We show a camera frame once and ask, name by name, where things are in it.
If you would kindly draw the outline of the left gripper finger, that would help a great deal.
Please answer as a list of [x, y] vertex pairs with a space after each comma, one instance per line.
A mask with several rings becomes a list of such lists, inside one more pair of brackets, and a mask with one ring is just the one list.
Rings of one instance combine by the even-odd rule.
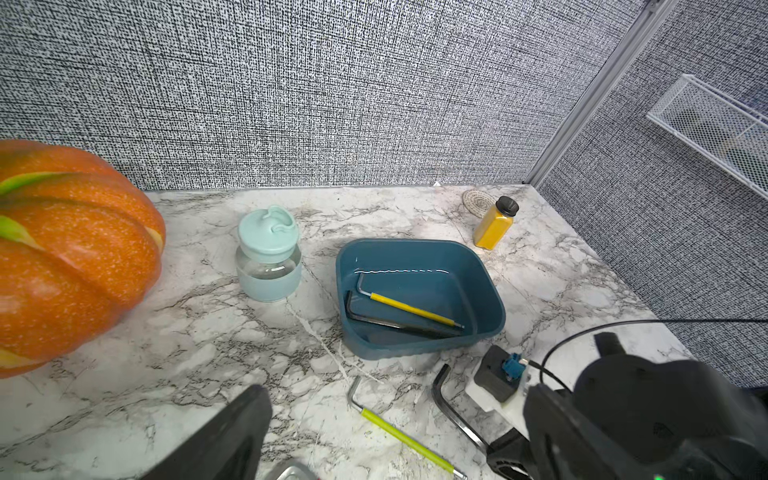
[[251, 385], [145, 479], [253, 479], [272, 418], [268, 390]]

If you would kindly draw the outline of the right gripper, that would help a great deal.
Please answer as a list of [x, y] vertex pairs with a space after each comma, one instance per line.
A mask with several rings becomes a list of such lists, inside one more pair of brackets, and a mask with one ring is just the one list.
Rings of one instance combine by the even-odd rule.
[[767, 406], [695, 360], [653, 363], [598, 333], [599, 353], [569, 392], [535, 385], [526, 435], [491, 443], [506, 479], [764, 479]]

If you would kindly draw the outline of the lime green hex key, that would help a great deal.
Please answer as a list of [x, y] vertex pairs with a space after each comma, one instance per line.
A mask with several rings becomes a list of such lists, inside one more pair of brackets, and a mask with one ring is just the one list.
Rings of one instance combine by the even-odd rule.
[[377, 426], [378, 428], [386, 432], [388, 435], [398, 440], [403, 445], [409, 447], [411, 450], [416, 452], [422, 458], [432, 462], [436, 466], [440, 467], [442, 470], [450, 473], [454, 479], [463, 479], [463, 480], [468, 479], [466, 474], [461, 472], [458, 468], [454, 467], [450, 462], [442, 458], [440, 455], [433, 452], [426, 446], [422, 445], [417, 440], [411, 438], [410, 436], [402, 432], [397, 427], [388, 423], [386, 420], [378, 416], [373, 411], [367, 409], [366, 407], [358, 403], [355, 400], [355, 393], [360, 385], [360, 382], [361, 382], [361, 378], [355, 377], [346, 395], [347, 403], [355, 411], [357, 411], [363, 418], [368, 420], [370, 423]]

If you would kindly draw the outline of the small black hex key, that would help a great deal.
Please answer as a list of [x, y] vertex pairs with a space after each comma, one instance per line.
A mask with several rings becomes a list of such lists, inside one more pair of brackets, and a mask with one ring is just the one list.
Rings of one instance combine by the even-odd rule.
[[402, 322], [396, 322], [396, 321], [381, 319], [377, 317], [357, 314], [352, 310], [352, 299], [353, 299], [352, 292], [347, 291], [345, 295], [345, 312], [347, 317], [352, 320], [367, 323], [367, 324], [377, 325], [377, 326], [381, 326], [389, 329], [394, 329], [400, 332], [406, 332], [409, 334], [414, 334], [414, 335], [418, 335], [426, 338], [438, 339], [438, 338], [457, 337], [457, 334], [448, 333], [448, 332], [437, 330], [434, 328], [422, 327], [418, 325], [410, 325]]

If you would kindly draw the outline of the large black hex key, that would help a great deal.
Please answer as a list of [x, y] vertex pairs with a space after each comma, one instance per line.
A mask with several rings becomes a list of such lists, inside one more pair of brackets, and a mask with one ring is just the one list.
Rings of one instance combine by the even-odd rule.
[[442, 393], [442, 387], [450, 373], [451, 368], [448, 364], [443, 364], [438, 374], [434, 378], [431, 386], [431, 395], [437, 408], [456, 426], [459, 431], [469, 439], [474, 446], [483, 454], [489, 449], [489, 444], [482, 436], [464, 420], [461, 415], [449, 404]]

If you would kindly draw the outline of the yellow handled hex key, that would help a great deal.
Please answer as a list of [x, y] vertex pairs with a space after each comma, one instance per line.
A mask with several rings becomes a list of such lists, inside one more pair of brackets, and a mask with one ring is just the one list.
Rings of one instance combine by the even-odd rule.
[[377, 303], [380, 303], [380, 304], [383, 304], [383, 305], [387, 305], [387, 306], [395, 308], [397, 310], [404, 311], [404, 312], [407, 312], [407, 313], [416, 315], [418, 317], [425, 318], [425, 319], [437, 322], [439, 324], [442, 324], [442, 325], [445, 325], [445, 326], [448, 326], [448, 327], [452, 327], [452, 328], [456, 328], [456, 329], [460, 329], [460, 330], [464, 330], [465, 329], [465, 327], [462, 324], [460, 324], [460, 323], [458, 323], [458, 322], [456, 322], [456, 321], [454, 321], [454, 320], [452, 320], [452, 319], [450, 319], [448, 317], [445, 317], [445, 316], [442, 316], [442, 315], [439, 315], [439, 314], [436, 314], [436, 313], [433, 313], [433, 312], [430, 312], [430, 311], [427, 311], [427, 310], [424, 310], [424, 309], [421, 309], [421, 308], [414, 307], [412, 305], [409, 305], [409, 304], [403, 303], [401, 301], [398, 301], [398, 300], [395, 300], [395, 299], [383, 296], [383, 295], [375, 293], [375, 292], [366, 291], [363, 288], [363, 283], [364, 283], [365, 275], [366, 275], [365, 272], [357, 272], [358, 280], [357, 280], [356, 288], [357, 288], [357, 291], [360, 294], [362, 294], [363, 296], [367, 296], [368, 298], [370, 298], [374, 302], [377, 302]]

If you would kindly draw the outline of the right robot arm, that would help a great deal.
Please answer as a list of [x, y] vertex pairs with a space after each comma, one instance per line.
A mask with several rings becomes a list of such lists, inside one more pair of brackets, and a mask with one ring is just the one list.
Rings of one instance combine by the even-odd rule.
[[506, 479], [764, 479], [767, 407], [695, 360], [653, 363], [599, 333], [569, 392], [533, 386], [528, 433], [509, 431], [486, 461]]

